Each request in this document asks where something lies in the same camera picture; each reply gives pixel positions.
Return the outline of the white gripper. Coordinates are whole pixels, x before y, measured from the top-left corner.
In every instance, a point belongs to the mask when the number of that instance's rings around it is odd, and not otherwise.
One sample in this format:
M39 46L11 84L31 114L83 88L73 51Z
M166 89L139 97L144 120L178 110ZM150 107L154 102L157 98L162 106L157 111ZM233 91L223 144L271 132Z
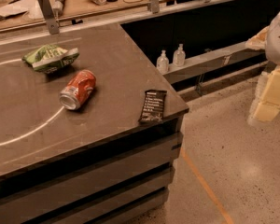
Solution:
M280 11L269 27L249 38L245 46L253 50L265 49L266 58L277 64L271 72L261 72L247 119L249 124L271 122L280 112Z

